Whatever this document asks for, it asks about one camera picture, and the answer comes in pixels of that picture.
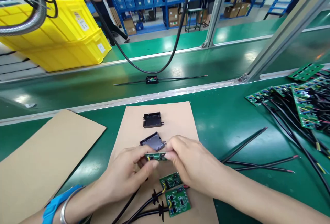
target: left hand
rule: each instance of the left hand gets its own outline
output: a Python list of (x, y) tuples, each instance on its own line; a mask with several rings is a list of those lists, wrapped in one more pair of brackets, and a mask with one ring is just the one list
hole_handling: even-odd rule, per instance
[[(96, 194), (104, 203), (119, 201), (133, 194), (143, 184), (153, 170), (158, 166), (158, 161), (146, 161), (146, 153), (154, 153), (149, 146), (126, 148), (119, 153), (113, 163), (92, 186)], [(141, 169), (136, 172), (136, 164)]]

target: stack of circuit boards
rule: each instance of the stack of circuit boards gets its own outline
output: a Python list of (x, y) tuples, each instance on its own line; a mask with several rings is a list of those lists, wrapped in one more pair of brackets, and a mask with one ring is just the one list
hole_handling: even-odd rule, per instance
[(245, 98), (254, 106), (282, 98), (296, 111), (302, 127), (330, 134), (330, 73), (323, 67), (309, 63), (289, 76), (295, 82), (270, 86)]

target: hand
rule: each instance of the hand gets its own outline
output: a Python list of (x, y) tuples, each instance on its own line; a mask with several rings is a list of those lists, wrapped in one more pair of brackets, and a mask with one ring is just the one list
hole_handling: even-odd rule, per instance
[(169, 152), (166, 152), (165, 158), (173, 162), (186, 185), (218, 198), (227, 166), (220, 163), (200, 142), (183, 136), (173, 136), (166, 148)]
[[(103, 204), (119, 201), (133, 194), (143, 184), (158, 161), (146, 161), (146, 153), (154, 153), (149, 146), (126, 148), (119, 153), (113, 163), (93, 185)], [(136, 172), (136, 164), (141, 169)]]

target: flexible metal hose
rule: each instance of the flexible metal hose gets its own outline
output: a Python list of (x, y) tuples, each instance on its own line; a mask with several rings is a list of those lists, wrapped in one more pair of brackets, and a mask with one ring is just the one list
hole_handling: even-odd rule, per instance
[(21, 24), (0, 26), (0, 36), (23, 35), (38, 29), (45, 21), (47, 8), (44, 0), (35, 0), (37, 8), (33, 8), (30, 17)]

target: right hand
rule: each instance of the right hand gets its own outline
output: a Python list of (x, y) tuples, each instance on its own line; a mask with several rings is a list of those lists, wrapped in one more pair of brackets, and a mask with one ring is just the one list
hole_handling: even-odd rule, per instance
[(219, 162), (199, 141), (183, 136), (173, 136), (166, 150), (165, 158), (173, 162), (186, 185), (218, 198), (221, 186), (227, 181), (227, 166)]

